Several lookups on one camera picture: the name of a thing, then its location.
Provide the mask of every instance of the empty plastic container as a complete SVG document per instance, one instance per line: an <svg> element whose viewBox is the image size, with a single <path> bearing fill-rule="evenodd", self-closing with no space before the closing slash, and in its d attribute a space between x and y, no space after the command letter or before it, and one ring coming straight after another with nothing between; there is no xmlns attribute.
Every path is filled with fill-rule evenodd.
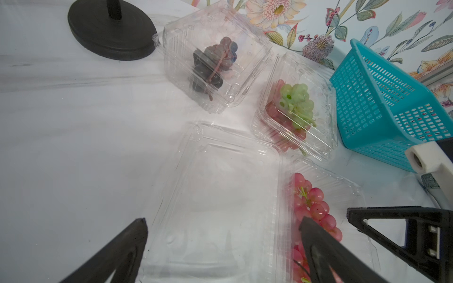
<svg viewBox="0 0 453 283"><path fill-rule="evenodd" d="M196 125L163 178L142 282L287 280L292 199L279 148Z"/></svg>

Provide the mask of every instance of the pink grape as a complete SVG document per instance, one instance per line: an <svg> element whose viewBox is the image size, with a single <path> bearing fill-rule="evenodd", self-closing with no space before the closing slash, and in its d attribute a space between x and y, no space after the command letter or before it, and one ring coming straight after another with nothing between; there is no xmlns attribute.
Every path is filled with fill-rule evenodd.
<svg viewBox="0 0 453 283"><path fill-rule="evenodd" d="M300 226L300 221L296 220L296 223L292 227L292 235L293 235L294 242L296 242L296 243L298 243L302 240L300 238L299 226Z"/></svg>
<svg viewBox="0 0 453 283"><path fill-rule="evenodd" d="M332 271L332 275L333 275L333 278L335 279L335 283L343 283L343 280L341 280L340 276L332 268L330 268L330 270Z"/></svg>
<svg viewBox="0 0 453 283"><path fill-rule="evenodd" d="M330 235L332 235L333 238L335 238L338 242L340 242L343 239L343 233L341 232L338 227L333 228L332 230L328 231Z"/></svg>
<svg viewBox="0 0 453 283"><path fill-rule="evenodd" d="M319 203L314 203L310 207L310 212L312 214L313 219L315 219L315 220L321 220L326 215L326 210Z"/></svg>
<svg viewBox="0 0 453 283"><path fill-rule="evenodd" d="M308 192L308 199L314 202L320 202L324 199L324 193L320 188L314 187Z"/></svg>
<svg viewBox="0 0 453 283"><path fill-rule="evenodd" d="M323 219L321 219L321 226L325 230L332 230L333 228L335 228L335 226L337 226L337 221L335 220L335 217L327 214Z"/></svg>
<svg viewBox="0 0 453 283"><path fill-rule="evenodd" d="M294 208L306 205L307 203L302 201L302 199L298 195L294 196Z"/></svg>
<svg viewBox="0 0 453 283"><path fill-rule="evenodd" d="M306 193L308 193L313 188L312 184L307 179L305 180L303 187Z"/></svg>
<svg viewBox="0 0 453 283"><path fill-rule="evenodd" d="M304 259L307 258L307 256L305 255L304 244L303 244L302 242L299 243L298 251L300 252L300 254L302 255L302 257L303 257Z"/></svg>
<svg viewBox="0 0 453 283"><path fill-rule="evenodd" d="M306 216L308 218L312 218L311 213L305 207L297 207L294 209L294 213L297 217L297 220L302 221L302 219Z"/></svg>
<svg viewBox="0 0 453 283"><path fill-rule="evenodd" d="M326 211L326 214L328 214L329 211L330 211L329 205L328 205L325 201L322 201L322 202L320 202L319 204L322 205L322 206L324 207L324 210Z"/></svg>
<svg viewBox="0 0 453 283"><path fill-rule="evenodd" d="M304 185L305 178L301 173L294 174L294 186L300 188Z"/></svg>
<svg viewBox="0 0 453 283"><path fill-rule="evenodd" d="M296 249L293 249L293 259L298 263L304 262L304 258L300 254L300 252Z"/></svg>

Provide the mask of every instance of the blue mesh basket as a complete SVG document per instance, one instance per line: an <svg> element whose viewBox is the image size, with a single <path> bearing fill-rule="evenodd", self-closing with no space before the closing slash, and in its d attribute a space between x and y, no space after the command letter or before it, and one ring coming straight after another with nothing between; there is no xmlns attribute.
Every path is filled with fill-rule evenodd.
<svg viewBox="0 0 453 283"><path fill-rule="evenodd" d="M333 74L344 145L413 171L405 150L444 139L453 121L428 88L355 39Z"/></svg>

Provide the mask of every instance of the white table surface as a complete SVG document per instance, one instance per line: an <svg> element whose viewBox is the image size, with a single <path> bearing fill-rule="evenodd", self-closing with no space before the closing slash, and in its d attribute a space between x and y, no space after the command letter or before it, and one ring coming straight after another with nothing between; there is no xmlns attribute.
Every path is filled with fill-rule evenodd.
<svg viewBox="0 0 453 283"><path fill-rule="evenodd" d="M82 47L67 24L71 2L0 0L0 282L58 282L133 219L153 217L153 184L187 127L250 131L266 81L210 115L165 78L160 53L119 62ZM197 10L179 0L130 3L157 31ZM359 184L368 206L433 206L413 174L341 142L325 168ZM389 281L429 282L376 248Z"/></svg>

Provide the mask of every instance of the black round stand base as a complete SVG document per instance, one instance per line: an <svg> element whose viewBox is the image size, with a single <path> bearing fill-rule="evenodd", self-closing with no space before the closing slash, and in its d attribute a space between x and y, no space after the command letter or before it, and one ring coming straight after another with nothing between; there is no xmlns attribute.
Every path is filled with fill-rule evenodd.
<svg viewBox="0 0 453 283"><path fill-rule="evenodd" d="M123 0L107 8L108 0L77 0L67 20L72 34L86 49L115 60L137 60L154 51L151 19Z"/></svg>

